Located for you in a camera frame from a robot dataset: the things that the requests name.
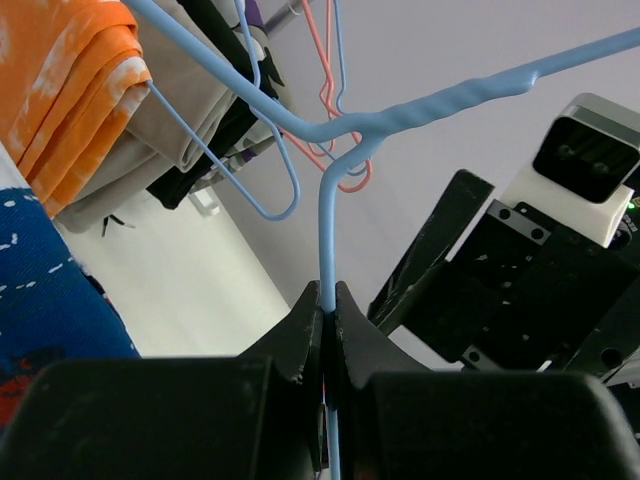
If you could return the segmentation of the pink wire hanger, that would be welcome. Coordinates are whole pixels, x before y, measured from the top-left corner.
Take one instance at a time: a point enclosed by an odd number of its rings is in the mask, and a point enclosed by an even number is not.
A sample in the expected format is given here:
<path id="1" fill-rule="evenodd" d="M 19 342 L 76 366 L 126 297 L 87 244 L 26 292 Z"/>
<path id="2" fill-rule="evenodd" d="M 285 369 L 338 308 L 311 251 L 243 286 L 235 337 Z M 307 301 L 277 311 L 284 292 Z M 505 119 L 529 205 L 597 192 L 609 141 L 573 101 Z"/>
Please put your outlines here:
<path id="1" fill-rule="evenodd" d="M 354 115 L 348 114 L 343 118 L 343 112 L 341 111 L 342 97 L 346 91 L 347 76 L 341 33 L 341 20 L 339 15 L 339 2 L 327 2 L 325 41 L 322 41 L 320 38 L 309 2 L 300 1 L 300 4 L 325 73 L 325 83 L 320 89 L 319 99 L 325 107 L 328 121 L 325 124 L 317 125 L 317 128 L 321 130 L 321 133 L 319 133 L 320 140 L 316 139 L 315 134 L 312 140 L 307 141 L 300 140 L 294 134 L 284 129 L 281 130 L 281 133 L 304 155 L 306 155 L 316 167 L 325 173 L 328 165 L 324 163 L 322 158 L 327 157 L 331 161 L 331 166 L 333 166 L 334 162 L 337 161 L 337 158 L 332 153 L 335 140 L 349 134 L 355 142 L 355 145 L 359 146 L 362 141 L 362 134 L 355 128 Z M 335 81 L 333 77 L 333 69 L 331 67 L 331 25 L 333 22 L 335 22 L 336 26 L 337 51 L 341 80 L 341 89 L 338 94 L 335 94 L 334 92 Z"/>

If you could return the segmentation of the blue patterned trousers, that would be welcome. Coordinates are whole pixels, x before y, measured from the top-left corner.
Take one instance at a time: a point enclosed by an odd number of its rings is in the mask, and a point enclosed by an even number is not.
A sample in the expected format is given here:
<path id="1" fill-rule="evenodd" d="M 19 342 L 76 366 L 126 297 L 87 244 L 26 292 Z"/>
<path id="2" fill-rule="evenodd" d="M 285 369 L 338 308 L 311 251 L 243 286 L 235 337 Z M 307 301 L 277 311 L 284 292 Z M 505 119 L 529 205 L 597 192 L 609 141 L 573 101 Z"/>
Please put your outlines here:
<path id="1" fill-rule="evenodd" d="M 49 365 L 140 353 L 7 151 L 1 153 L 0 258 L 1 428 L 7 430 L 31 383 Z"/>

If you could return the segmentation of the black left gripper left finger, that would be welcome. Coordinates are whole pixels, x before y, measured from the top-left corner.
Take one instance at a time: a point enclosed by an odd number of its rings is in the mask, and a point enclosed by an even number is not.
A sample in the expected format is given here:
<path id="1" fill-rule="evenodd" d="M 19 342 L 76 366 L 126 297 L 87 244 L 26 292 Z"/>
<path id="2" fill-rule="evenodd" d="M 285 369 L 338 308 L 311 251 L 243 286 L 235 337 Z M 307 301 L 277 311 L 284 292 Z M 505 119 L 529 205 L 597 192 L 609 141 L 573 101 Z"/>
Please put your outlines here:
<path id="1" fill-rule="evenodd" d="M 319 286 L 236 357 L 42 371 L 1 444 L 5 479 L 310 479 L 321 467 Z"/>

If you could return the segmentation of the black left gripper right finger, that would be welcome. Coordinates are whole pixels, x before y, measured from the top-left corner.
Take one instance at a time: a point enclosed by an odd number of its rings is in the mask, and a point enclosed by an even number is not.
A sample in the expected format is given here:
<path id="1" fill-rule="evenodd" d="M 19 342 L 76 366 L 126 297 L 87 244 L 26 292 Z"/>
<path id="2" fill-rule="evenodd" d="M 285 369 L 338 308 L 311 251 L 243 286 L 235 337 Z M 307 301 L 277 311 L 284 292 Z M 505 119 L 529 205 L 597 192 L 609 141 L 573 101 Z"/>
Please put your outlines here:
<path id="1" fill-rule="evenodd" d="M 336 286 L 337 479 L 635 479 L 614 396 L 582 374 L 431 371 Z"/>

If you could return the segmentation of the orange white trousers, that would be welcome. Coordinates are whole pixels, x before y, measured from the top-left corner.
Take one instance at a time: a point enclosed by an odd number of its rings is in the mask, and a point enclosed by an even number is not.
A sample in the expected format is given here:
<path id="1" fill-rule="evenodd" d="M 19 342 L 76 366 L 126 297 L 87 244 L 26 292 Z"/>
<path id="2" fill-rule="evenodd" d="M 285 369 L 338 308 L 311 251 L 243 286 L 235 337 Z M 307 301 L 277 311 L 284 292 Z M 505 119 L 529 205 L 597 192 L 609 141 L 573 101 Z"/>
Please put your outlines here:
<path id="1" fill-rule="evenodd" d="M 50 216 L 96 173 L 149 92 L 120 1 L 1 4 L 1 142 Z"/>

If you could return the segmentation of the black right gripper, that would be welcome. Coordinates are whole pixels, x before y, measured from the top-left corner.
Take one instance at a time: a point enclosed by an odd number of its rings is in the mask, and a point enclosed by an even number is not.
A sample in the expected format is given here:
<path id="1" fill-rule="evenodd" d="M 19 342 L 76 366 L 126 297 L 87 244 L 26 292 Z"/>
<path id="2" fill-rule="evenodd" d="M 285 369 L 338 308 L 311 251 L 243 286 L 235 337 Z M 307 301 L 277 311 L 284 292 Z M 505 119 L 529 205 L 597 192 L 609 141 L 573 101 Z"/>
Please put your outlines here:
<path id="1" fill-rule="evenodd" d="M 497 200 L 446 261 L 493 190 L 468 170 L 454 174 L 367 318 L 478 370 L 612 378 L 639 348 L 638 264 L 525 203 Z"/>

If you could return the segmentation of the light blue wire hanger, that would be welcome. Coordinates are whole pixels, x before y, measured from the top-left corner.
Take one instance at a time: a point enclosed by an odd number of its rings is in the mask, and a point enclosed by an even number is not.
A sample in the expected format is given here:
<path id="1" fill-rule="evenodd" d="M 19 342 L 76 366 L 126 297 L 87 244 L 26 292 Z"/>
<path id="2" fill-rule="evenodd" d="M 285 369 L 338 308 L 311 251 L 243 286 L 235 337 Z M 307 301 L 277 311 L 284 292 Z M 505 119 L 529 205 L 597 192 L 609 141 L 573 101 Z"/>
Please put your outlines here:
<path id="1" fill-rule="evenodd" d="M 324 124 L 306 122 L 253 86 L 224 64 L 208 47 L 152 1 L 130 1 L 128 7 L 149 20 L 224 85 L 253 107 L 257 114 L 295 137 L 316 144 L 350 133 L 359 133 L 358 145 L 334 161 L 322 176 L 318 194 L 320 305 L 323 331 L 336 326 L 335 198 L 339 181 L 348 171 L 373 156 L 390 136 L 451 117 L 495 99 L 530 91 L 540 78 L 636 48 L 638 29 L 631 29 L 551 56 L 498 72 L 472 78 L 428 96 L 374 113 L 350 113 Z"/>

